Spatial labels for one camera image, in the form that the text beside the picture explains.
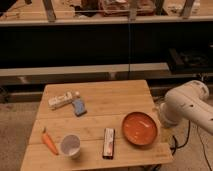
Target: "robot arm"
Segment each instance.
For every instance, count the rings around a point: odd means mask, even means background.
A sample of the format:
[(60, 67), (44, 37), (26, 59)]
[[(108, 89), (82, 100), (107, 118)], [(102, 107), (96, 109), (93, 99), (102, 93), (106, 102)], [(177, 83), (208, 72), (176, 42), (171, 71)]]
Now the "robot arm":
[(213, 107), (203, 101), (208, 97), (208, 87), (200, 81), (171, 89), (160, 105), (159, 119), (164, 126), (171, 127), (184, 117), (213, 135)]

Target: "orange plate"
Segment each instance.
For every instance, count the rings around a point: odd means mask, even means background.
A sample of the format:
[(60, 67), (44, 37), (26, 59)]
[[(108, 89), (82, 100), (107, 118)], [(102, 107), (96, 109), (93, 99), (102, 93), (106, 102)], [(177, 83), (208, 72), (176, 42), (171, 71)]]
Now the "orange plate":
[(125, 137), (135, 145), (149, 145), (157, 137), (157, 126), (154, 120), (142, 112), (128, 114), (122, 123)]

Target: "cable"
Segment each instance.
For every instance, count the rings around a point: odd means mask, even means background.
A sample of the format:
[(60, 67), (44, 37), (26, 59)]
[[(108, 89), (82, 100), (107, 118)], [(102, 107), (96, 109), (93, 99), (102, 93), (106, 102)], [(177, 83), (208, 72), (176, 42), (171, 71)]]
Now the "cable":
[(206, 149), (205, 149), (203, 140), (202, 140), (201, 135), (200, 135), (200, 133), (199, 133), (199, 127), (198, 127), (198, 126), (197, 126), (197, 134), (198, 134), (198, 137), (199, 137), (200, 142), (201, 142), (201, 144), (202, 144), (203, 154), (204, 154), (204, 158), (205, 158), (205, 160), (206, 160), (206, 163), (207, 163), (207, 165), (208, 165), (208, 167), (209, 167), (209, 170), (212, 171), (211, 165), (210, 165), (209, 160), (208, 160), (207, 155), (206, 155)]
[(191, 122), (188, 121), (188, 131), (187, 131), (186, 140), (185, 140), (185, 142), (184, 142), (182, 145), (180, 145), (180, 146), (178, 145), (178, 140), (177, 140), (177, 138), (176, 138), (174, 135), (172, 136), (173, 139), (174, 139), (174, 141), (175, 141), (175, 146), (174, 146), (174, 147), (171, 147), (170, 149), (171, 149), (171, 150), (174, 150), (173, 153), (175, 153), (177, 149), (183, 148), (183, 147), (185, 147), (185, 146), (187, 145), (187, 143), (189, 142), (190, 132), (191, 132)]

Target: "paper cup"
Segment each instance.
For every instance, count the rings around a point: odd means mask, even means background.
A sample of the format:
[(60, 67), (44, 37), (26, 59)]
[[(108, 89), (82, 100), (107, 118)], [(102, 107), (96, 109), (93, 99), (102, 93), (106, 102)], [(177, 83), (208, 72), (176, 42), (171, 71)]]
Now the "paper cup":
[(72, 159), (80, 155), (80, 139), (76, 135), (65, 136), (60, 143), (61, 153)]

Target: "toy carrot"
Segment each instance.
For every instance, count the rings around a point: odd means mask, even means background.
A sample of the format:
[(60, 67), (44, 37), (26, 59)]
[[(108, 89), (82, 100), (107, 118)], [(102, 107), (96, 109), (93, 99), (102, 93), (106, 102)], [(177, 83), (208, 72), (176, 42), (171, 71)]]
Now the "toy carrot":
[(49, 136), (49, 134), (46, 132), (46, 127), (44, 128), (43, 132), (42, 132), (42, 137), (41, 137), (42, 141), (44, 144), (46, 144), (46, 146), (53, 152), (53, 154), (58, 155), (58, 150), (52, 140), (52, 138)]

